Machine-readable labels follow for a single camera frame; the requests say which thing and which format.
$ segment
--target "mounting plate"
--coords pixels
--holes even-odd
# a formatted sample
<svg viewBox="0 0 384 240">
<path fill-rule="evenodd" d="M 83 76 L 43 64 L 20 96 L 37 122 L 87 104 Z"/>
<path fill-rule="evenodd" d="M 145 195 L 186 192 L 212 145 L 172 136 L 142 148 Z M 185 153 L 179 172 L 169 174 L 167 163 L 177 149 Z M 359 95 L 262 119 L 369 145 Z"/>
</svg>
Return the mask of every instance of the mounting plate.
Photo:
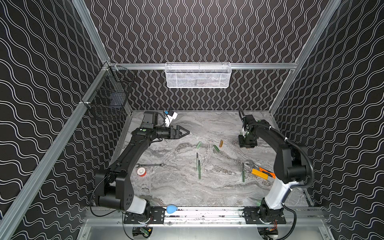
<svg viewBox="0 0 384 240">
<path fill-rule="evenodd" d="M 151 207 L 150 216 L 152 221 L 149 224 L 164 224 L 165 208 Z M 123 221 L 124 224 L 142 224 L 133 218 L 132 214 L 127 214 Z"/>
<path fill-rule="evenodd" d="M 259 211 L 258 207 L 245 207 L 243 217 L 245 218 L 246 224 L 269 224 L 266 222 L 262 222 L 260 220 L 260 216 L 257 213 Z M 286 224 L 285 217 L 277 216 L 276 218 L 277 224 Z"/>
</svg>

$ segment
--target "roll of tape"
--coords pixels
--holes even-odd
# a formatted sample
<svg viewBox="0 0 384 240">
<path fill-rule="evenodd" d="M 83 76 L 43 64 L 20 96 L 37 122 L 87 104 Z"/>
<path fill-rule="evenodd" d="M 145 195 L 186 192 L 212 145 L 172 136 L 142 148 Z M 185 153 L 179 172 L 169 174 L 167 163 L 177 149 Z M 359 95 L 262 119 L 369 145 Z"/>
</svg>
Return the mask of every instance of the roll of tape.
<svg viewBox="0 0 384 240">
<path fill-rule="evenodd" d="M 137 169 L 137 174 L 138 174 L 140 177 L 143 177 L 143 176 L 145 176 L 145 175 L 147 174 L 147 171 L 145 170 L 145 168 L 143 168 L 143 167 L 139 167 L 139 168 Z"/>
</svg>

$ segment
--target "wrench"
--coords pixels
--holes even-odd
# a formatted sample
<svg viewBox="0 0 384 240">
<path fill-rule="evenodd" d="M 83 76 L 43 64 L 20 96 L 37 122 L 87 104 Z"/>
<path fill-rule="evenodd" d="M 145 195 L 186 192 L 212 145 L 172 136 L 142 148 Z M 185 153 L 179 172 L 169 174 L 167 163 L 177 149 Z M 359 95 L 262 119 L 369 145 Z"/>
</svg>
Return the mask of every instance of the wrench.
<svg viewBox="0 0 384 240">
<path fill-rule="evenodd" d="M 136 164 L 136 167 L 154 167 L 154 166 L 160 166 L 160 167 L 163 167 L 165 164 L 164 163 L 160 163 L 160 164 Z"/>
</svg>

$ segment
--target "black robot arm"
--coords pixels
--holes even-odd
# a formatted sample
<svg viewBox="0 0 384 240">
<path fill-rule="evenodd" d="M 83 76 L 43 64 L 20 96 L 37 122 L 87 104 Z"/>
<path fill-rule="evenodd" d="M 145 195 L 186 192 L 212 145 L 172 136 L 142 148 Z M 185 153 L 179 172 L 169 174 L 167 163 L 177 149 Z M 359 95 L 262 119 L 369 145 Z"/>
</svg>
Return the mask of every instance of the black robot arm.
<svg viewBox="0 0 384 240">
<path fill-rule="evenodd" d="M 281 133 L 275 131 L 265 120 L 255 120 L 252 115 L 241 117 L 243 121 L 244 135 L 239 135 L 240 147 L 254 148 L 257 146 L 257 139 L 260 137 L 268 143 L 276 152 L 273 170 L 277 178 L 285 184 L 292 181 L 300 182 L 304 180 L 310 169 L 299 149 L 286 142 L 286 138 Z M 307 148 L 303 144 L 298 144 L 305 153 Z"/>
<path fill-rule="evenodd" d="M 95 182 L 101 182 L 94 192 L 97 206 L 128 210 L 135 198 L 130 176 L 143 152 L 155 139 L 179 139 L 189 134 L 179 125 L 176 128 L 155 126 L 158 114 L 144 112 L 143 123 L 132 132 L 126 149 L 108 169 L 96 173 Z"/>
</svg>

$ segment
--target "orange block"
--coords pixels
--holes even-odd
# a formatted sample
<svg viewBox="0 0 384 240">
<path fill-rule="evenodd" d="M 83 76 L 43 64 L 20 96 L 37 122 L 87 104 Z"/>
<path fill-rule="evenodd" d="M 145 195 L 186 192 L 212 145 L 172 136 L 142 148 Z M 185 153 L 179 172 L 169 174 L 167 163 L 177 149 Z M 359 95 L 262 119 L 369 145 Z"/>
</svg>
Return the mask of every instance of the orange block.
<svg viewBox="0 0 384 240">
<path fill-rule="evenodd" d="M 265 173 L 263 173 L 263 172 L 260 172 L 260 171 L 258 171 L 258 170 L 256 170 L 256 169 L 252 169 L 252 172 L 251 172 L 253 175 L 256 175 L 256 176 L 258 176 L 258 177 L 261 177 L 261 178 L 263 178 L 263 179 L 265 179 L 265 180 L 267 180 L 268 179 L 268 175 L 267 174 L 265 174 Z"/>
</svg>

